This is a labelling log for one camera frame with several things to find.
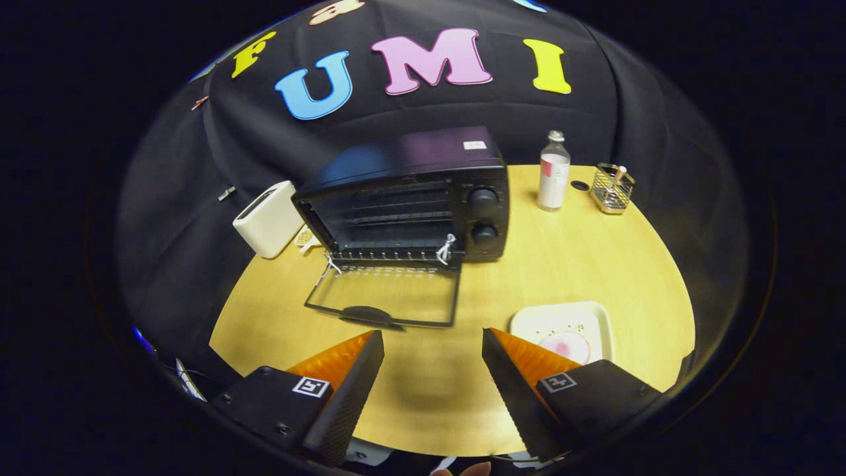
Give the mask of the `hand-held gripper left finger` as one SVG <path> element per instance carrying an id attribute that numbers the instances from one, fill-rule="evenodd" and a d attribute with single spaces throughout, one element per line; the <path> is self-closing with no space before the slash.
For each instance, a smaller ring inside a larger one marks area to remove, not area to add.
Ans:
<path id="1" fill-rule="evenodd" d="M 335 467 L 344 461 L 385 355 L 372 329 L 287 370 L 260 366 L 211 406 L 276 451 Z"/>

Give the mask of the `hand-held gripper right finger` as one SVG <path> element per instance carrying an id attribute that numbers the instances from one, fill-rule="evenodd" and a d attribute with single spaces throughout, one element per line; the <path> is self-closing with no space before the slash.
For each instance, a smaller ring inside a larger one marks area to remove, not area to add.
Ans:
<path id="1" fill-rule="evenodd" d="M 532 457 L 601 445 L 662 392 L 609 360 L 577 364 L 500 329 L 484 328 L 482 359 Z"/>

